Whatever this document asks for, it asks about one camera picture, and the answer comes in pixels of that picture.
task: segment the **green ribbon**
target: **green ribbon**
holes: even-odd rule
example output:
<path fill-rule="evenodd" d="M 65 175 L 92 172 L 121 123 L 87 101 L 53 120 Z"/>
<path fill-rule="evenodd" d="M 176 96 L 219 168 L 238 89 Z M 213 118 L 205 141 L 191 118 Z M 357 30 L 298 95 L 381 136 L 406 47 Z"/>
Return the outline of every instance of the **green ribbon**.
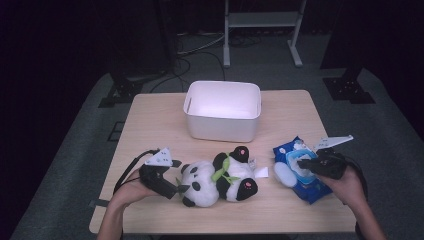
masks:
<path fill-rule="evenodd" d="M 224 173 L 228 171 L 228 168 L 230 168 L 230 155 L 227 153 L 227 158 L 222 162 L 222 168 L 212 175 L 212 181 L 217 182 L 218 179 L 223 177 L 225 180 L 227 180 L 228 183 L 232 185 L 234 181 L 240 179 L 239 177 L 225 176 Z"/>

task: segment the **white metal rack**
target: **white metal rack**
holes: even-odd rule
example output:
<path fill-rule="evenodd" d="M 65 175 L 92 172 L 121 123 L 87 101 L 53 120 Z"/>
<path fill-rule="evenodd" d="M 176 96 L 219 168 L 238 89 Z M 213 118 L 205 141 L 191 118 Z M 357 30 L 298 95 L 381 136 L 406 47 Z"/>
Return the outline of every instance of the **white metal rack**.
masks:
<path fill-rule="evenodd" d="M 297 12 L 230 13 L 229 0 L 225 0 L 224 67 L 230 67 L 229 29 L 241 27 L 294 27 L 293 37 L 287 44 L 295 66 L 301 67 L 303 64 L 296 49 L 296 42 L 306 1 L 302 0 Z"/>

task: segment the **stuffed toy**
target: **stuffed toy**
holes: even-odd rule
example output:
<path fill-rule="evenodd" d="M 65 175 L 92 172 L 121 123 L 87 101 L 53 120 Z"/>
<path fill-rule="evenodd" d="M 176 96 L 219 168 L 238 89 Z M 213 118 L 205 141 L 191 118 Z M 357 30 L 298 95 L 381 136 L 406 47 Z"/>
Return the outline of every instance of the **stuffed toy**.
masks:
<path fill-rule="evenodd" d="M 221 152 L 213 162 L 198 161 L 183 166 L 181 185 L 191 186 L 183 197 L 187 207 L 210 207 L 219 198 L 239 202 L 258 192 L 249 150 L 238 146 L 233 152 Z"/>

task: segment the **human arm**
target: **human arm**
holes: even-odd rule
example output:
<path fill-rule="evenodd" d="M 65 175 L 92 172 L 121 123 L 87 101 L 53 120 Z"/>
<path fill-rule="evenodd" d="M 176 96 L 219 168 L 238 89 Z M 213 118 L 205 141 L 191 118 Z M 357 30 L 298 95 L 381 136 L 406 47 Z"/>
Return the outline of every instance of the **human arm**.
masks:
<path fill-rule="evenodd" d="M 336 197 L 352 210 L 365 239 L 386 239 L 380 224 L 368 205 L 361 181 L 352 167 L 348 166 L 339 180 L 324 176 L 318 177 L 333 190 Z"/>
<path fill-rule="evenodd" d="M 135 170 L 110 200 L 103 217 L 98 240 L 117 240 L 121 237 L 125 209 L 132 203 L 148 196 L 159 195 L 148 189 L 139 180 L 138 169 Z"/>

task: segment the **white plastic bin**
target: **white plastic bin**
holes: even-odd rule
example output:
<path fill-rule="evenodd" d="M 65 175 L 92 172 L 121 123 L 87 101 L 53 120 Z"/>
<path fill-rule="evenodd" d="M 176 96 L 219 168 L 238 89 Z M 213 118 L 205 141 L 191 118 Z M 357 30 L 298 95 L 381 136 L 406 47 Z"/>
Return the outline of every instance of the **white plastic bin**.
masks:
<path fill-rule="evenodd" d="M 250 142 L 261 114 L 261 92 L 252 83 L 196 81 L 187 92 L 184 112 L 193 138 Z"/>

